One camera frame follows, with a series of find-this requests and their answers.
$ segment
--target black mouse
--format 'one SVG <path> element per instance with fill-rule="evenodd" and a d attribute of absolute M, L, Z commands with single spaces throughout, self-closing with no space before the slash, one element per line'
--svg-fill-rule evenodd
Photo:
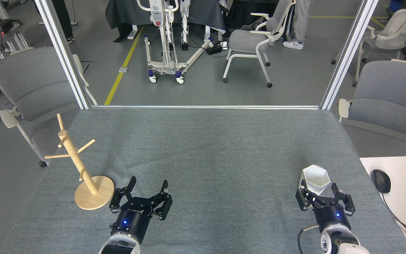
<path fill-rule="evenodd" d="M 389 176 L 380 169 L 372 170 L 371 179 L 377 191 L 388 193 L 391 190 L 391 180 Z"/>

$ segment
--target lift caster wheel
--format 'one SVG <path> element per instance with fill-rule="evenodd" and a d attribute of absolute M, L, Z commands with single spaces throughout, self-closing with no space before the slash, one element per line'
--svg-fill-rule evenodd
<path fill-rule="evenodd" d="M 153 84 L 156 83 L 156 81 L 157 81 L 156 75 L 154 75 L 153 77 L 149 77 L 149 79 L 150 79 L 150 82 Z"/>
<path fill-rule="evenodd" d="M 39 165 L 41 168 L 44 168 L 44 167 L 47 166 L 47 163 L 46 163 L 45 161 L 39 161 L 39 162 L 38 162 L 38 165 Z"/>
<path fill-rule="evenodd" d="M 176 78 L 176 81 L 181 85 L 184 84 L 184 77 L 180 76 L 179 78 Z"/>

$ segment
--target black shoe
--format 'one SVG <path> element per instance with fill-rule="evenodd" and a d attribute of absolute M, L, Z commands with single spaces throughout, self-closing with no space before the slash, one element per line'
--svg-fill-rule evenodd
<path fill-rule="evenodd" d="M 73 42 L 74 41 L 74 37 L 72 36 L 72 37 L 69 37 L 68 39 L 67 39 L 67 43 L 68 44 L 70 44 L 71 42 Z"/>

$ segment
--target patient lift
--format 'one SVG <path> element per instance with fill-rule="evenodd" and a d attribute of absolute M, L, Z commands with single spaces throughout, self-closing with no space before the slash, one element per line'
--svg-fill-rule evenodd
<path fill-rule="evenodd" d="M 150 7 L 144 7 L 140 0 L 137 0 L 137 4 L 142 10 L 150 11 L 150 20 L 155 26 L 158 27 L 161 33 L 162 41 L 162 62 L 151 61 L 150 54 L 150 42 L 145 35 L 145 48 L 147 51 L 147 65 L 148 76 L 152 83 L 156 83 L 156 75 L 154 72 L 158 72 L 159 75 L 172 74 L 176 77 L 176 81 L 180 84 L 184 83 L 183 74 L 189 69 L 194 61 L 205 51 L 207 47 L 212 47 L 211 38 L 204 40 L 204 44 L 190 57 L 185 63 L 179 63 L 176 56 L 176 47 L 173 40 L 172 24 L 174 21 L 173 13 L 179 8 L 179 0 L 175 0 L 176 6 L 167 5 L 169 0 L 149 0 Z M 187 16 L 189 16 L 190 0 L 181 0 L 182 2 L 182 17 L 183 17 L 183 33 L 182 33 L 182 45 L 187 47 Z M 171 59 L 171 53 L 173 52 L 174 60 Z"/>

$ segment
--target white cup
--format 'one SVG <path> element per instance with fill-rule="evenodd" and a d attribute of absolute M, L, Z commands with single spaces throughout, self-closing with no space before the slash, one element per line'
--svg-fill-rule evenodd
<path fill-rule="evenodd" d="M 327 171 L 318 165 L 311 165 L 303 169 L 299 182 L 299 188 L 300 184 L 302 183 L 302 179 L 306 180 L 306 187 L 308 190 L 317 195 L 320 195 L 331 183 Z"/>

